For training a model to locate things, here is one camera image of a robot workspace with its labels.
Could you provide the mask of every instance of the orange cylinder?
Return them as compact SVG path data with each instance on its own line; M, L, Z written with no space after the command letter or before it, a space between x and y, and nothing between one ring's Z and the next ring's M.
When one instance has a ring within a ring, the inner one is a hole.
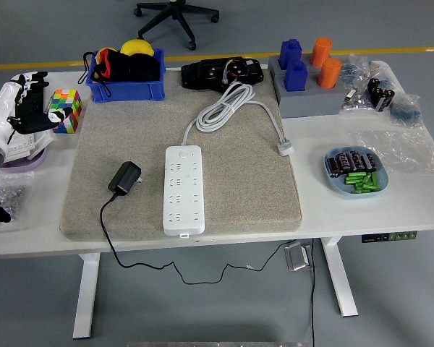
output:
M333 41L329 38L318 38L313 46L310 64L314 67L322 67L325 60L329 57Z
M318 85L325 89L334 87L338 80L339 72L341 72L341 67L342 63L339 59L326 59L320 71L320 76L317 81Z

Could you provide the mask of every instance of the black bag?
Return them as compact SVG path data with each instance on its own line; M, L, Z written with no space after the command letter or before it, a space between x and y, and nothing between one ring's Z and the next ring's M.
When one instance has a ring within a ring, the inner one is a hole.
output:
M87 57L89 55L95 55L95 53L84 53L85 72L79 78L79 84L82 84L88 76L89 64ZM108 97L111 96L111 91L106 86L106 82L151 82L160 79L161 65L159 61L148 54L135 53L128 56L113 49L105 48L99 52L99 57L100 61L93 67L90 78L92 81L103 85Z

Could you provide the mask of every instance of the table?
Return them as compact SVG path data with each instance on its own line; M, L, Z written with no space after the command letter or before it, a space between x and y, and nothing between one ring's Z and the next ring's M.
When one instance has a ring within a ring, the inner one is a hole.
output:
M77 85L79 77L80 72L50 73L47 80L51 85L45 98L49 98L50 90L76 86L82 102L88 100L90 91L84 85ZM341 314L357 315L337 242L348 235L434 230L434 173L392 173L388 187L381 194L373 198L351 199L333 190L328 183L322 167L323 156L331 148L353 145L357 140L354 132L364 130L364 127L369 132L402 129L374 114L284 119L283 126L295 149L290 159L302 206L301 226L295 232L257 235L209 237L204 232L199 245L321 238ZM427 140L434 147L429 134ZM59 213L69 184L77 142L77 134L58 134L48 147L47 158L34 170L38 184L32 188L32 203L23 207L22 227L0 232L0 259L80 254L84 267L73 336L82 338L90 336L99 256L101 252L110 252L110 248L104 241L70 241L59 231ZM192 239L175 238L114 243L119 251L192 245L196 245Z

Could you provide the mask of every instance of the clear plastic bag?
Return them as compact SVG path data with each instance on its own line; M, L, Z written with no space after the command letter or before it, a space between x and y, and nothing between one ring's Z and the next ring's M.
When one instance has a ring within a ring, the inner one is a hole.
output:
M422 127L421 109L418 95L396 93L392 99L391 123L405 127Z
M367 56L357 56L353 53L349 55L346 62L343 63L341 81L347 91L341 113L348 113L354 110L374 110L368 93L368 81L371 78L381 80L381 88L398 90L397 86L385 76L388 65L375 64L368 61Z
M29 195L34 179L33 171L7 173L0 171L0 203L11 216L9 223L0 222L0 231L16 228L22 220L22 206Z
M434 142L425 128L358 131L354 143L375 152L388 174L434 174Z

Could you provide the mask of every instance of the white desk surface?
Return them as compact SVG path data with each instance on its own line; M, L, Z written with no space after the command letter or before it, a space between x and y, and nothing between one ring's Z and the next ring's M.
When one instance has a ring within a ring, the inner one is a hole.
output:
M77 85L80 75L81 72L50 73L47 80L51 85L46 88L48 95L45 98L57 88L76 87L82 102L87 103L90 90L85 85ZM166 241L114 242L116 249L434 230L434 173L392 174L385 190L362 199L339 194L328 182L323 156L332 148L353 145L350 133L355 130L392 131L394 127L388 121L376 116L313 116L284 119L283 126L295 148L291 160L302 212L301 226L295 232L212 237L204 232L190 239L171 237ZM0 231L0 258L110 252L107 242L70 241L59 230L78 137L78 134L57 134L48 146L46 159L34 170L31 202L23 207L22 225Z

